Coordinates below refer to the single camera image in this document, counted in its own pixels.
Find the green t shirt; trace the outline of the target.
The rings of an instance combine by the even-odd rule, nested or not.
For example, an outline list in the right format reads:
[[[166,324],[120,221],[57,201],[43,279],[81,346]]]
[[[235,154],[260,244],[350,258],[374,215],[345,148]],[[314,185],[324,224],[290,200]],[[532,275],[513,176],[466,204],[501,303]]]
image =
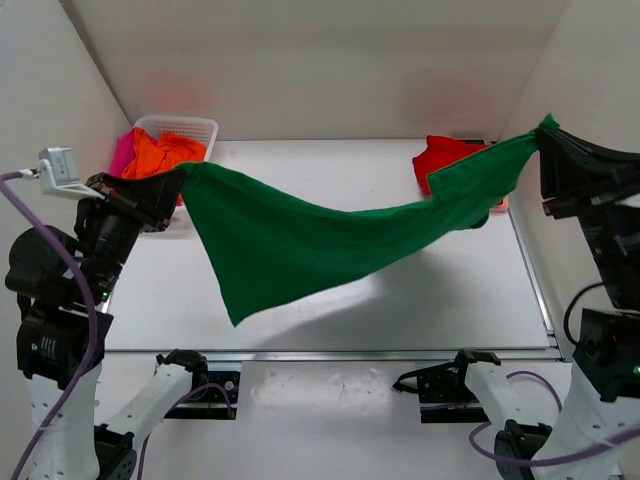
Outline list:
[[[516,188],[544,128],[560,126],[547,115],[529,132],[429,174],[429,198],[395,207],[330,209],[208,162],[178,165],[186,175],[181,196],[237,326],[360,280],[450,232],[483,227]]]

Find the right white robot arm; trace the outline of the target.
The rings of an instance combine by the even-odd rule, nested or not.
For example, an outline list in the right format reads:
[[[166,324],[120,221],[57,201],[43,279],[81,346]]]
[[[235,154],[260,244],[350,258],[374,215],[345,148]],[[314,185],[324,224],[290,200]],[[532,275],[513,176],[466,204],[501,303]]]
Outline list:
[[[494,355],[460,351],[448,387],[475,397],[496,428],[492,450],[474,448],[502,478],[606,479],[639,436],[639,156],[550,127],[536,141],[544,211],[579,221],[613,308],[583,309],[552,426],[527,410]]]

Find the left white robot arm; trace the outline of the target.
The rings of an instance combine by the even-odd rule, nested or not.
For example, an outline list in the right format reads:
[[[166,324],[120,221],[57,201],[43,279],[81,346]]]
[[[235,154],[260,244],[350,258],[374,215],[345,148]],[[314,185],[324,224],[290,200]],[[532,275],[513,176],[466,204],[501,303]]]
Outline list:
[[[158,357],[151,381],[114,418],[96,424],[95,394],[113,318],[102,311],[144,232],[166,229],[185,173],[143,180],[98,174],[57,181],[44,169],[20,171],[44,193],[77,203],[72,234],[45,225],[3,186],[29,228],[9,252],[6,287],[21,324],[17,367],[31,396],[34,434],[17,473],[33,479],[128,479],[154,427],[177,404],[208,389],[206,359],[192,350]]]

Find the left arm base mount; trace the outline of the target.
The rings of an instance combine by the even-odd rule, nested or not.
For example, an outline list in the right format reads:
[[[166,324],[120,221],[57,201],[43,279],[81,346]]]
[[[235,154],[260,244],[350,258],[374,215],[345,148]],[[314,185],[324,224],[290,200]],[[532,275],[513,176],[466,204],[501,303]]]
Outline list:
[[[192,391],[173,406],[165,419],[235,420],[241,380],[241,364],[213,362],[193,350],[175,349],[156,356],[155,371],[162,365],[178,365],[191,374]]]

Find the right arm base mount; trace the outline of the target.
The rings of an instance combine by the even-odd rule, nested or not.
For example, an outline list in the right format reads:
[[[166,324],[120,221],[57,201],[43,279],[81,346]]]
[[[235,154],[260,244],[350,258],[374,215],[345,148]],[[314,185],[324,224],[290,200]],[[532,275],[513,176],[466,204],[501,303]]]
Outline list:
[[[392,389],[418,396],[422,424],[484,423],[488,417],[465,384],[475,363],[500,366],[501,360],[492,352],[461,349],[450,362],[401,374]]]

